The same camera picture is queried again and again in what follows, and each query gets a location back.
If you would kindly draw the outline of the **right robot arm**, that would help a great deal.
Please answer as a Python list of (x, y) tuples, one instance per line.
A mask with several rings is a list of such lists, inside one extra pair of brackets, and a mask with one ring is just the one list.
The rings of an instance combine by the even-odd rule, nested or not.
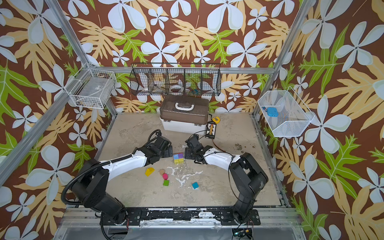
[(250, 218), (257, 195), (269, 181), (267, 174), (255, 158), (249, 154), (233, 155), (212, 146), (203, 146), (199, 135), (194, 134), (186, 140), (190, 159), (197, 164), (213, 165), (222, 168), (231, 175), (239, 194), (233, 206), (233, 215), (237, 223), (242, 224)]

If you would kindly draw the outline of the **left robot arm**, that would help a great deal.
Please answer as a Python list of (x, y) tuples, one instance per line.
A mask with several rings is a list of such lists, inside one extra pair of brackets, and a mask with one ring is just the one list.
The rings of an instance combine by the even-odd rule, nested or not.
[(82, 205), (101, 213), (101, 218), (116, 225), (127, 219), (127, 208), (114, 196), (107, 187), (133, 170), (150, 167), (162, 158), (172, 155), (172, 143), (162, 135), (161, 130), (154, 130), (147, 142), (135, 148), (131, 154), (112, 160), (86, 162), (78, 174), (65, 186), (61, 200), (69, 206)]

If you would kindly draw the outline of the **teal cube block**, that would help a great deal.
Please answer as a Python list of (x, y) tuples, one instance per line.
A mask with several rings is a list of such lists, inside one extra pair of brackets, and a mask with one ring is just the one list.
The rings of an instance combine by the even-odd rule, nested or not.
[(199, 188), (199, 184), (197, 182), (193, 183), (192, 186), (193, 186), (193, 189), (198, 189)]

